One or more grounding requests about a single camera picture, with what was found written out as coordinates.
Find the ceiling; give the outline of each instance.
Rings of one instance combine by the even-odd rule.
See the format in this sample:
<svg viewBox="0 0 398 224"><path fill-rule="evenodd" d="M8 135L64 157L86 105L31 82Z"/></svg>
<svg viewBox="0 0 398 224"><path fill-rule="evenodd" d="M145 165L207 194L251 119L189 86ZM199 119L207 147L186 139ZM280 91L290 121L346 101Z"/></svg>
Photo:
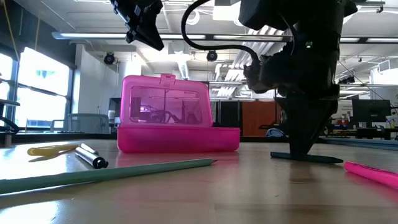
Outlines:
<svg viewBox="0 0 398 224"><path fill-rule="evenodd" d="M122 19L113 13L110 4L103 2L80 2L82 0L15 0L46 23L50 24L61 32L125 32L126 28ZM384 11L376 13L378 7L363 6L344 26L343 36L389 36L398 37L398 1L384 0ZM164 2L164 10L157 16L156 25L161 33L180 33L180 21L182 14L187 7L184 5L176 6L173 1ZM212 13L214 10L214 0L208 2L200 8L200 19L195 25L187 25L188 33L207 33L207 34L247 34L249 29L237 26L233 21L215 21ZM278 31L267 29L268 34L278 34ZM91 44L126 45L123 40L97 40ZM168 44L165 41L165 49L158 52L142 43L133 42L137 47L142 58L152 67L154 73L178 70L176 62L166 61L168 55ZM263 46L262 54L278 51L280 44L269 44ZM216 63L206 61L207 52L202 50L190 49L195 55L190 56L187 64L190 70L213 71ZM95 49L98 55L104 55L105 51ZM115 52L121 60L128 60L130 52ZM355 68L356 75L363 80L369 76L369 67L374 64L358 62L362 57L363 61L381 62L389 57L398 55L398 45L372 45L372 44L342 44L340 60L348 69ZM242 57L238 50L218 51L219 60L234 61L236 57ZM344 66L338 65L337 74L346 72Z"/></svg>

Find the wooden table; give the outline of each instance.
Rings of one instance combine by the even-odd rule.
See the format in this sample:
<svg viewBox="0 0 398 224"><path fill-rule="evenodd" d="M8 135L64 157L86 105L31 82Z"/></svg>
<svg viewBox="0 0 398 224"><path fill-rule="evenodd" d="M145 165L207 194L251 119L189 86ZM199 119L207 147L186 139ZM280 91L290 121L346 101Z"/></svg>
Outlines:
<svg viewBox="0 0 398 224"><path fill-rule="evenodd" d="M110 167L214 157L210 167L0 195L0 223L398 223L398 190L342 165L271 159L282 143L234 153L121 154L113 140L82 141ZM41 161L32 146L0 149L0 179L91 169L73 152ZM398 172L398 152L319 144L312 154Z"/></svg>

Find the box handle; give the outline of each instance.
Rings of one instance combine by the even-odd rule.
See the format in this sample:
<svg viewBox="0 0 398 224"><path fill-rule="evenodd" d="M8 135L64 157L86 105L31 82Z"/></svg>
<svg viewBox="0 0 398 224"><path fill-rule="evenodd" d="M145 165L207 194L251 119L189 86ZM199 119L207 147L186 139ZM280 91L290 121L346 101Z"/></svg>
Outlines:
<svg viewBox="0 0 398 224"><path fill-rule="evenodd" d="M160 77L160 84L165 87L174 86L175 75L173 74L162 74Z"/></svg>

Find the green pencil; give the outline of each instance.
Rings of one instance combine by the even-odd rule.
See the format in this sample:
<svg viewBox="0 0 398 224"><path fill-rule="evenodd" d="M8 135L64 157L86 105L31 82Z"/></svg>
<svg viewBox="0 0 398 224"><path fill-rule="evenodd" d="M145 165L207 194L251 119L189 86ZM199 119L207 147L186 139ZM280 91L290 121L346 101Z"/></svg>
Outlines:
<svg viewBox="0 0 398 224"><path fill-rule="evenodd" d="M180 169L210 166L216 162L214 159L194 159L190 161L166 162L133 167L121 167L113 169L88 170L70 172L42 177L28 177L12 180L0 180L0 194L8 194L25 190L41 189L68 184L80 184L87 182L99 182L115 180L138 175L155 174Z"/></svg>

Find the pink plastic box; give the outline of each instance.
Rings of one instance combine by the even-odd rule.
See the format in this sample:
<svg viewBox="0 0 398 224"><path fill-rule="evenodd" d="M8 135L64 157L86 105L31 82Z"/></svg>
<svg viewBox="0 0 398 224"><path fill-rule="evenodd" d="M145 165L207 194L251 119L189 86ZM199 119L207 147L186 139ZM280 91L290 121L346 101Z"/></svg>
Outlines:
<svg viewBox="0 0 398 224"><path fill-rule="evenodd" d="M239 128L212 128L206 85L128 76L123 80L118 148L123 152L231 152L239 147Z"/></svg>

